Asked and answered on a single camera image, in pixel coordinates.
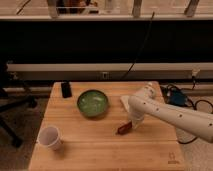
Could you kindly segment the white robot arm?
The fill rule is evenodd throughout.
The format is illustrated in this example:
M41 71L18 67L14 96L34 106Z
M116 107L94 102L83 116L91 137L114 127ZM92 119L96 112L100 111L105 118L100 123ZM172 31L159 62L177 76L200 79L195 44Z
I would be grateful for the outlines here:
M134 119L149 114L177 128L213 143L213 115L158 102L156 91L150 86L142 87L129 96L130 114Z

